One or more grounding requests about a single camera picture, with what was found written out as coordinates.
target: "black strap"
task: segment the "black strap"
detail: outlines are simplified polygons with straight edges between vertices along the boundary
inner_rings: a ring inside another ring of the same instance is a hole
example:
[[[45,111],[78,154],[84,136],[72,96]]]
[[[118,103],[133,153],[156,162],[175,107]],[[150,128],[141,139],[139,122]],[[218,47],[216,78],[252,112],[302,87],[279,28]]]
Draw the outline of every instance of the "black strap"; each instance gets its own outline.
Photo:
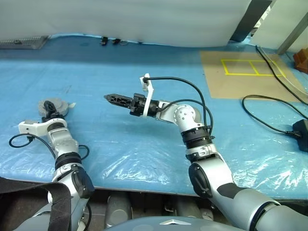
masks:
[[[0,177],[0,194],[35,188],[46,189],[52,195],[48,231],[69,231],[71,227],[71,193],[66,185],[57,182],[33,184]]]

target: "black cable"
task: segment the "black cable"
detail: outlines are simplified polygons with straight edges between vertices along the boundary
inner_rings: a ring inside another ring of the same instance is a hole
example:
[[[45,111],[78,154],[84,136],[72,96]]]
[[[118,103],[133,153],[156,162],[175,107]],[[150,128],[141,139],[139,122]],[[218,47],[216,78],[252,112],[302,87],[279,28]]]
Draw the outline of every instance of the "black cable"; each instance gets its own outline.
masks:
[[[150,77],[150,78],[144,78],[143,79],[144,82],[146,82],[147,80],[176,80],[176,81],[180,81],[180,82],[183,82],[183,83],[187,83],[187,84],[191,85],[193,88],[195,88],[195,90],[199,93],[200,98],[201,98],[201,102],[202,102],[202,106],[203,106],[203,121],[204,121],[204,125],[207,126],[205,100],[204,100],[202,92],[200,91],[200,89],[196,85],[194,85],[190,81],[187,81],[185,79],[178,78],[178,77]]]
[[[13,141],[15,138],[20,137],[20,136],[27,136],[27,138],[28,138],[28,143],[23,144],[23,145],[20,145],[20,146],[13,145],[13,144],[12,144],[12,141]],[[34,140],[34,138],[38,139],[38,140],[41,141],[43,144],[45,144],[46,147],[47,147],[47,148],[49,149],[49,151],[51,152],[53,158],[56,158],[56,155],[55,155],[53,149],[49,146],[49,144],[48,144],[46,141],[44,141],[41,137],[36,136],[36,135],[33,135],[33,134],[30,134],[30,133],[21,133],[21,134],[17,134],[17,135],[12,136],[12,137],[10,138],[10,140],[9,140],[9,145],[10,145],[11,147],[13,147],[13,148],[22,148],[22,147],[25,147],[25,146],[29,145],[29,144]]]
[[[85,155],[84,157],[81,158],[81,160],[84,160],[84,159],[87,158],[88,155],[90,154],[90,148],[89,148],[88,146],[84,145],[84,144],[80,144],[80,145],[79,145],[79,148],[85,148],[85,149],[87,149],[86,155]]]
[[[88,211],[89,211],[89,218],[88,218],[88,222],[86,224],[86,227],[84,228],[83,231],[87,231],[88,230],[90,222],[91,222],[91,218],[92,218],[92,210],[91,210],[91,207],[90,207],[89,203],[87,203],[87,208],[88,208]]]
[[[245,106],[245,100],[247,98],[261,98],[261,99],[270,99],[270,100],[276,100],[276,101],[279,101],[279,102],[282,102],[282,103],[285,103],[287,105],[289,105],[290,107],[292,107],[294,110],[296,110],[300,115],[302,115],[305,119],[308,119],[308,117],[306,115],[304,115],[301,111],[299,111],[296,107],[294,107],[292,104],[290,104],[289,102],[287,101],[284,101],[284,100],[281,100],[281,99],[277,99],[277,98],[273,98],[273,97],[269,97],[269,96],[264,96],[264,95],[247,95],[245,96],[243,99],[242,99],[242,107],[243,109],[246,111],[247,114],[249,114],[252,118],[256,119],[257,121],[259,121],[260,123],[264,124],[265,126],[275,130],[275,131],[278,131],[278,132],[281,132],[281,133],[284,133],[284,134],[288,134],[288,135],[293,135],[293,136],[298,136],[297,134],[295,134],[293,131],[284,131],[284,130],[280,130],[278,128],[274,128],[273,126],[267,124],[266,122],[264,122],[263,120],[259,119],[258,117],[256,117],[255,115],[253,115],[251,112],[248,111],[248,109],[246,108]]]
[[[258,46],[256,46],[256,50],[257,52],[262,56],[262,58],[264,59],[264,61],[266,62],[266,64],[269,66],[270,70],[272,71],[272,73],[274,74],[275,78],[278,80],[278,82],[280,82],[284,88],[286,88],[292,95],[294,95],[295,98],[297,98],[299,101],[301,101],[303,104],[308,105],[308,103],[306,103],[305,101],[303,101],[300,97],[298,97],[293,91],[291,91],[276,75],[274,69],[271,67],[269,61],[267,60],[267,58],[263,55],[263,53],[259,50]]]
[[[187,101],[187,102],[194,102],[194,103],[197,103],[197,104],[203,106],[203,104],[200,101],[197,101],[197,100],[191,100],[191,99],[175,100],[175,101],[172,101],[169,104],[167,104],[165,107],[160,108],[159,112],[166,110],[167,108],[169,108],[171,105],[173,105],[175,103],[185,102],[185,101]],[[214,124],[213,115],[212,115],[211,111],[208,109],[208,107],[205,107],[205,109],[206,109],[206,111],[207,111],[207,113],[208,113],[208,115],[210,117],[210,123],[211,123],[211,128],[212,128],[213,124]]]

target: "table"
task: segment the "table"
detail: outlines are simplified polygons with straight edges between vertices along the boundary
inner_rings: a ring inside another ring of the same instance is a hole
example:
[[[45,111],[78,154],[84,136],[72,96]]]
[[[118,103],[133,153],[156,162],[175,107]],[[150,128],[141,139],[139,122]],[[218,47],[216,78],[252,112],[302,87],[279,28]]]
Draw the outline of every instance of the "table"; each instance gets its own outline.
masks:
[[[95,187],[104,189],[195,195],[178,128],[172,124],[129,115],[109,104],[104,95],[142,93],[139,77],[175,76],[201,89],[214,116],[214,142],[239,186],[255,188],[275,198],[308,198],[308,154],[297,142],[250,118],[240,100],[213,99],[206,84],[200,50],[255,52],[243,43],[196,49],[130,43],[105,47],[95,37],[53,38],[41,50],[0,50],[0,176],[50,181],[54,159],[40,142],[14,149],[8,145],[18,123],[40,120],[37,103],[59,97],[76,103],[66,117],[73,137],[90,147],[83,161]],[[281,58],[291,67],[286,54]],[[308,87],[302,74],[293,74]],[[190,86],[153,81],[153,99],[199,100]],[[287,129],[302,119],[277,102],[247,101],[273,126]],[[307,114],[307,108],[295,105]]]

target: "power cord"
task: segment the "power cord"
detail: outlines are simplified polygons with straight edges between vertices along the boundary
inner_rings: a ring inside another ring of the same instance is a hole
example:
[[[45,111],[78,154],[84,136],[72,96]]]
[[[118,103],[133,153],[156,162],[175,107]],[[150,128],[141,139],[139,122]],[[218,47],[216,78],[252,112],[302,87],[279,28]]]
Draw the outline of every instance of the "power cord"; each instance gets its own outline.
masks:
[[[258,46],[256,46],[256,51],[262,56],[262,58],[264,59],[264,61],[266,62],[266,64],[269,66],[270,70],[272,71],[273,75],[274,75],[275,78],[278,80],[278,82],[280,82],[281,85],[283,85],[284,88],[286,88],[286,89],[288,90],[288,92],[290,92],[295,98],[297,98],[297,99],[298,99],[299,101],[301,101],[303,104],[308,105],[308,103],[306,103],[305,101],[303,101],[298,95],[296,95],[292,90],[290,90],[290,89],[288,88],[288,86],[286,86],[286,85],[278,78],[278,76],[276,75],[274,69],[273,69],[272,66],[270,65],[270,63],[269,63],[269,61],[267,60],[267,58],[265,57],[265,56],[267,56],[266,53],[265,53],[263,50],[262,50],[263,52],[261,52],[261,50],[259,49]]]
[[[12,141],[13,141],[15,138],[20,137],[20,136],[27,136],[28,143],[25,143],[25,144],[19,145],[19,146],[18,146],[18,145],[12,144]],[[29,144],[34,140],[34,138],[38,139],[38,140],[41,141],[43,144],[45,144],[46,147],[47,147],[47,148],[49,149],[49,151],[51,152],[53,158],[54,158],[54,159],[56,158],[56,155],[55,155],[53,149],[50,147],[50,145],[49,145],[46,141],[44,141],[41,137],[36,136],[36,135],[33,135],[33,134],[30,134],[30,133],[21,133],[21,134],[17,134],[17,135],[12,136],[12,137],[10,138],[10,140],[9,140],[9,145],[10,145],[11,147],[13,147],[13,148],[23,148],[23,147],[26,147],[27,145],[29,145]]]
[[[278,82],[280,82],[294,97],[296,97],[299,101],[301,101],[303,104],[308,105],[308,103],[306,103],[305,101],[303,101],[298,95],[296,95],[296,93],[294,93],[292,90],[290,90],[276,75],[274,69],[272,68],[271,63],[273,63],[278,69],[279,67],[266,55],[266,53],[264,52],[264,50],[262,48],[260,48],[258,46],[256,46],[256,51],[262,56],[262,58],[264,59],[264,61],[267,63],[268,67],[270,68],[270,70],[272,71],[274,77],[278,80]],[[258,117],[256,117],[255,115],[253,115],[251,112],[249,112],[245,106],[245,100],[247,98],[261,98],[261,99],[271,99],[271,100],[276,100],[282,103],[287,104],[288,106],[292,107],[294,110],[296,110],[301,116],[303,116],[306,120],[302,119],[300,121],[297,121],[296,123],[293,124],[293,131],[284,131],[278,128],[274,128],[273,126],[267,124],[266,122],[264,122],[263,120],[259,119]],[[248,113],[252,118],[256,119],[257,121],[259,121],[260,123],[264,124],[265,126],[269,127],[270,129],[273,129],[274,131],[277,132],[281,132],[284,133],[286,135],[292,136],[293,138],[297,139],[297,143],[298,143],[298,147],[301,151],[304,152],[308,152],[308,143],[307,143],[307,138],[308,138],[308,117],[306,115],[304,115],[301,111],[299,111],[295,106],[293,106],[292,104],[290,104],[287,101],[281,100],[281,99],[277,99],[277,98],[273,98],[273,97],[269,97],[269,96],[264,96],[264,95],[247,95],[243,98],[242,100],[242,107],[245,110],[246,113]]]
[[[195,90],[199,93],[200,98],[201,98],[201,102],[202,102],[202,106],[203,106],[203,121],[204,121],[204,125],[207,126],[207,123],[206,123],[206,105],[205,105],[205,100],[204,100],[202,92],[200,91],[200,89],[196,85],[194,85],[190,81],[187,81],[185,79],[178,78],[178,77],[150,77],[150,78],[144,78],[143,79],[143,81],[145,83],[147,82],[147,80],[175,80],[175,81],[180,81],[180,82],[186,83],[186,84],[192,86],[193,88],[195,88]],[[211,134],[212,130],[213,130],[213,127],[210,127],[208,133]]]
[[[22,144],[22,145],[14,145],[14,144],[12,144],[13,140],[16,139],[17,137],[20,137],[20,136],[27,136],[28,142],[25,143],[25,144]],[[17,134],[17,135],[12,136],[10,138],[10,140],[9,140],[9,145],[12,148],[23,148],[23,147],[26,147],[27,145],[29,145],[34,140],[34,138],[36,138],[39,141],[41,141],[49,149],[49,151],[51,152],[53,158],[54,159],[56,158],[56,155],[55,155],[53,149],[50,147],[50,145],[46,141],[44,141],[41,137],[33,135],[31,133],[21,133],[21,134]],[[87,158],[89,156],[90,148],[88,146],[84,145],[84,144],[79,145],[79,147],[83,147],[83,148],[87,149],[86,155],[81,158],[81,160],[84,160],[85,158]]]
[[[85,148],[85,149],[87,149],[86,155],[85,155],[84,157],[81,158],[81,160],[84,160],[84,159],[87,158],[88,155],[90,154],[90,148],[89,148],[88,146],[84,145],[84,144],[80,144],[80,145],[79,145],[79,148]]]
[[[179,102],[194,102],[194,103],[197,103],[197,104],[203,106],[203,104],[200,101],[197,101],[197,100],[191,100],[191,99],[175,100],[175,101],[172,101],[169,104],[167,104],[165,107],[160,108],[159,112],[164,111],[167,108],[169,108],[171,105],[173,105],[175,103],[179,103]],[[206,111],[207,111],[207,113],[210,117],[210,123],[211,123],[211,128],[212,128],[213,127],[213,115],[212,115],[211,111],[208,109],[208,107],[205,107],[205,109],[206,109]]]
[[[91,223],[91,219],[92,219],[92,210],[91,210],[91,207],[90,207],[89,203],[87,203],[87,208],[88,208],[88,211],[89,211],[89,218],[88,218],[86,227],[84,228],[83,231],[87,231],[87,230],[88,230],[89,225],[90,225],[90,223]]]
[[[260,99],[269,99],[269,100],[276,100],[282,103],[285,103],[287,105],[289,105],[290,107],[292,107],[294,110],[296,110],[301,116],[303,116],[305,119],[308,119],[308,117],[306,115],[304,115],[301,111],[299,111],[296,107],[294,107],[292,104],[290,104],[287,101],[281,100],[281,99],[277,99],[277,98],[273,98],[273,97],[269,97],[269,96],[264,96],[264,95],[247,95],[242,99],[242,107],[245,110],[245,112],[247,114],[249,114],[252,118],[256,119],[257,121],[259,121],[260,123],[264,124],[265,126],[269,127],[270,129],[273,129],[277,132],[281,132],[290,136],[293,136],[295,138],[300,138],[301,135],[295,131],[284,131],[284,130],[280,130],[278,128],[274,128],[273,126],[267,124],[266,122],[264,122],[263,120],[259,119],[258,117],[256,117],[255,115],[253,115],[245,106],[245,100],[248,98],[260,98]]]
[[[262,47],[259,47],[260,51],[264,54],[264,56],[267,58],[267,60],[273,64],[282,74],[282,71],[280,70],[280,68],[278,67],[278,65],[265,53],[265,51],[262,49]],[[285,75],[282,74],[282,77],[285,79],[285,81],[287,81],[290,85],[293,86],[293,88],[295,88],[297,91],[299,91],[300,93],[302,93],[304,95],[304,97],[307,97],[308,98],[308,93],[305,92],[305,91],[302,91],[301,89],[299,89],[297,86],[295,86]]]

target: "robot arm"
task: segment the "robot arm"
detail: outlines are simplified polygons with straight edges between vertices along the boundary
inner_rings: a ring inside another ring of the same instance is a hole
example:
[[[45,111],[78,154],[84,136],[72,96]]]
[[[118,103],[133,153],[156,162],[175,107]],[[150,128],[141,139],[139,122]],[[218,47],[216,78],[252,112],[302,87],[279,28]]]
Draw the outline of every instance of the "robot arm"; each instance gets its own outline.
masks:
[[[136,93],[133,98],[117,94],[105,98],[114,105],[130,109],[131,115],[143,116],[146,112],[148,116],[176,124],[186,145],[186,158],[191,162],[189,177],[194,191],[215,204],[235,227],[247,231],[307,230],[308,217],[256,190],[240,188],[234,183],[197,109],[187,104],[173,104],[162,111],[169,102],[149,100]]]
[[[20,133],[36,136],[47,136],[55,158],[53,182],[65,184],[71,193],[71,230],[83,231],[85,225],[81,221],[85,207],[94,192],[91,179],[87,175],[78,153],[78,142],[74,140],[67,128],[62,115],[53,113],[43,117],[43,123],[26,120],[19,124]],[[52,205],[51,194],[49,203],[35,215],[23,222],[16,231],[47,231]]]

